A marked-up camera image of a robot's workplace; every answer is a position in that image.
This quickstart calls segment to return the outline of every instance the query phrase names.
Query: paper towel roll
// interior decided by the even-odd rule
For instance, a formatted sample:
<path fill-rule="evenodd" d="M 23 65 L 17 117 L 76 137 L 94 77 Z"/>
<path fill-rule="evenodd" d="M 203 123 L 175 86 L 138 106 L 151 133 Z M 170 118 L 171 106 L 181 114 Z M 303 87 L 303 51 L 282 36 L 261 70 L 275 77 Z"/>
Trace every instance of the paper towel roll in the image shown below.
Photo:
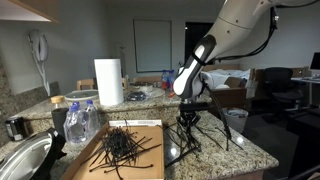
<path fill-rule="evenodd" d="M 100 104 L 117 105 L 123 102 L 120 59 L 95 59 Z"/>

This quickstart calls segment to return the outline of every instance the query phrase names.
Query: wall-mounted phone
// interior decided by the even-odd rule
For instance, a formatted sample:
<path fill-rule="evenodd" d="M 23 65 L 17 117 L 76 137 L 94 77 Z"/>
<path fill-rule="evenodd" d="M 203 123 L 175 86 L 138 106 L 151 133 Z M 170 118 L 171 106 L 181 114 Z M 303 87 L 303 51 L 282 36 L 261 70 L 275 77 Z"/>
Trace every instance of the wall-mounted phone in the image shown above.
<path fill-rule="evenodd" d="M 42 77 L 44 87 L 50 96 L 50 86 L 46 79 L 44 62 L 48 59 L 48 42 L 43 32 L 33 29 L 28 34 L 28 40 L 31 46 L 31 52 Z"/>

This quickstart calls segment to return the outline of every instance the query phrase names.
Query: black office chair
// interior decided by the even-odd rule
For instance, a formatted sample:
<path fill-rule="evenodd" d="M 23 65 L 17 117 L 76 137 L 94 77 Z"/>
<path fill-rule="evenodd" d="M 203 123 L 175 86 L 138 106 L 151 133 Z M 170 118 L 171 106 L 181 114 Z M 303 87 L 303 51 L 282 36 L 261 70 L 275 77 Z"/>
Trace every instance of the black office chair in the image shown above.
<path fill-rule="evenodd" d="M 267 121 L 276 122 L 281 115 L 288 117 L 286 108 L 293 106 L 291 110 L 299 110 L 303 92 L 295 89 L 291 83 L 292 70 L 284 67 L 266 68 L 263 73 L 264 89 L 268 97 L 272 99 L 273 116 Z"/>

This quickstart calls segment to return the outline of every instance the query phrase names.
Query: whiteboard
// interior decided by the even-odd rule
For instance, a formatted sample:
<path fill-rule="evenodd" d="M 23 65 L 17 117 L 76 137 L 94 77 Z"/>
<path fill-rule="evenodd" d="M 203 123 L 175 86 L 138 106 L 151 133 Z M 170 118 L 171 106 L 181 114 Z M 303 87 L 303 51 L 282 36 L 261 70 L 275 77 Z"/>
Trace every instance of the whiteboard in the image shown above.
<path fill-rule="evenodd" d="M 171 21 L 135 19 L 136 71 L 171 69 Z"/>

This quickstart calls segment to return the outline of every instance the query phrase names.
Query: cardboard box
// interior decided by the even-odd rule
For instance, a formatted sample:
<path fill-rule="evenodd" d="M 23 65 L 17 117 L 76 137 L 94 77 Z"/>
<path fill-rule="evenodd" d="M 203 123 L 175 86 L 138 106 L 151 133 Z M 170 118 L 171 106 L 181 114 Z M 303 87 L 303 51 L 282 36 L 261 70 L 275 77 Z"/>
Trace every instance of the cardboard box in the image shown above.
<path fill-rule="evenodd" d="M 128 127 L 130 132 L 138 132 L 138 134 L 135 135 L 135 141 L 140 140 L 143 136 L 152 138 L 152 140 L 143 144 L 142 147 L 149 148 L 157 144 L 161 144 L 161 146 L 140 155 L 137 159 L 137 166 L 148 166 L 153 164 L 153 167 L 146 169 L 120 167 L 119 173 L 121 177 L 124 179 L 164 179 L 163 131 L 160 127 L 156 126 L 158 124 L 161 125 L 161 120 L 127 120 L 127 122 L 130 124 L 130 127 Z M 67 171 L 63 174 L 62 180 L 119 179 L 116 171 L 104 173 L 105 170 L 110 170 L 111 168 L 102 168 L 89 172 L 89 169 L 98 165 L 100 159 L 103 158 L 102 155 L 91 167 L 89 167 L 89 165 L 95 158 L 91 158 L 89 161 L 82 164 L 99 147 L 101 144 L 100 137 L 106 133 L 107 128 L 111 128 L 113 126 L 124 126 L 125 121 L 110 121 L 109 124 L 106 123 L 101 128 L 86 148 L 84 148 L 80 155 L 72 162 Z"/>

